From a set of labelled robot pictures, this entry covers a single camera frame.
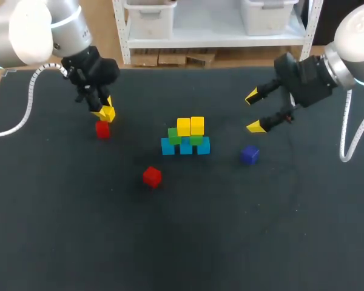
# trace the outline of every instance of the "toy block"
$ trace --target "toy block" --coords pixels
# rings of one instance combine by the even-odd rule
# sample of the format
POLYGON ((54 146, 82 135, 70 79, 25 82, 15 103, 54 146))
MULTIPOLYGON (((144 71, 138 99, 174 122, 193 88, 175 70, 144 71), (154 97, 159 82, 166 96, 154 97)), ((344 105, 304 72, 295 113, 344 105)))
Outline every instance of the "toy block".
POLYGON ((191 117, 192 135, 204 135, 204 118, 191 117))
POLYGON ((178 130, 176 128, 171 128, 169 131, 169 142, 172 146, 181 144, 182 137, 178 136, 178 130))
POLYGON ((96 122, 96 133, 99 139, 110 138, 109 124, 106 121, 96 122))
POLYGON ((182 143, 180 145, 180 154, 181 155, 192 155, 193 154, 193 146, 190 145, 189 138, 182 138, 182 143))
POLYGON ((170 144, 168 138, 162 138, 161 144, 162 144, 162 155, 164 156, 175 155, 175 147, 170 144))
POLYGON ((192 135, 190 137, 190 145, 191 146, 200 146, 202 145, 204 138, 202 135, 192 135))
POLYGON ((112 106, 103 106, 103 109, 105 113, 104 121, 111 123, 116 117, 115 109, 112 106))
POLYGON ((177 119, 178 136, 190 136, 190 118, 177 119))
POLYGON ((208 155, 211 153, 211 142, 207 136, 202 140, 202 145, 197 146, 198 155, 208 155))
POLYGON ((259 149, 252 145, 247 146, 241 151, 241 161, 243 163, 253 165, 256 164, 259 159, 259 149))
POLYGON ((153 189, 157 188, 162 181, 162 173, 154 167, 149 167, 143 174, 143 182, 153 189))

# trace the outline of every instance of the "stacked blocks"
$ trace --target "stacked blocks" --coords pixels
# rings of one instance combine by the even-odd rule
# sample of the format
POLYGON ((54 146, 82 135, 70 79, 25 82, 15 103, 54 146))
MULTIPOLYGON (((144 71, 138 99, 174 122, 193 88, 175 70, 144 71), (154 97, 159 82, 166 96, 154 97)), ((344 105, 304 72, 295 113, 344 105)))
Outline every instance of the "stacked blocks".
POLYGON ((247 146, 241 151, 241 161, 243 163, 253 165, 256 164, 259 159, 259 149, 252 145, 247 146))
POLYGON ((143 182, 153 189, 157 188, 162 181, 162 173, 156 168, 149 167, 143 174, 143 182))
POLYGON ((108 105, 103 105, 99 112, 92 112, 92 113, 97 117, 99 117, 100 121, 111 123, 116 117, 116 112, 115 109, 112 107, 112 99, 110 98, 110 96, 108 97, 107 100, 108 100, 108 105))
POLYGON ((168 138, 162 138, 163 155, 174 155, 175 146, 180 146, 181 155, 192 155, 193 146, 197 146, 198 155, 211 152, 210 140, 204 135, 204 118, 178 118, 177 127, 168 129, 168 138))

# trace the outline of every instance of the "blue cube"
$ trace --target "blue cube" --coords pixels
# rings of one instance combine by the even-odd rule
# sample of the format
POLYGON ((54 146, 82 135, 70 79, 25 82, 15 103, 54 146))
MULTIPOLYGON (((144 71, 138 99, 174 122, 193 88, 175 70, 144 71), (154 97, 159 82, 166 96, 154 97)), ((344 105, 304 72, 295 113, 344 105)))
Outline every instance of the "blue cube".
POLYGON ((246 164, 254 165, 257 163, 258 159, 259 149, 253 145, 249 145, 241 151, 241 161, 246 164))
POLYGON ((202 140, 202 145, 197 146, 198 155, 208 155, 211 153, 211 142, 207 136, 202 140))
POLYGON ((175 155, 175 147, 170 144, 168 138, 162 138, 162 155, 170 156, 175 155))
POLYGON ((180 154, 181 155, 193 154, 193 146, 190 145, 190 138, 182 138, 182 143, 180 144, 180 154))

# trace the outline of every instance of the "yellow cube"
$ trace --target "yellow cube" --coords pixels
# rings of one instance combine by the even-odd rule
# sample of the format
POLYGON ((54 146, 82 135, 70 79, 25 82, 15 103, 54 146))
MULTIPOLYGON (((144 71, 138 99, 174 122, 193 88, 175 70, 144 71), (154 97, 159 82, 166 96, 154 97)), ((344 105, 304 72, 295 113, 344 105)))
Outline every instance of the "yellow cube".
POLYGON ((192 117, 191 120, 192 135, 204 135, 204 118, 192 117))
POLYGON ((115 109, 112 106, 103 106, 103 109, 105 112, 106 121, 111 123, 116 117, 115 109))
POLYGON ((190 118, 177 119, 178 136, 190 136, 190 118))

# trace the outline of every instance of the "red cube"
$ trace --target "red cube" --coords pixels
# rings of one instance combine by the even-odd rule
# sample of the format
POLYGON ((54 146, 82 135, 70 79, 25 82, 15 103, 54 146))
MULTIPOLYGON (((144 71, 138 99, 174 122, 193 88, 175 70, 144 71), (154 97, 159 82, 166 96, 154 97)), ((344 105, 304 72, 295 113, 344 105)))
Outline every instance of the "red cube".
POLYGON ((162 181, 162 172, 156 168, 149 167, 143 174, 143 182, 153 189, 157 188, 162 181))
POLYGON ((110 138, 109 123, 106 121, 97 121, 96 132, 99 139, 110 138))

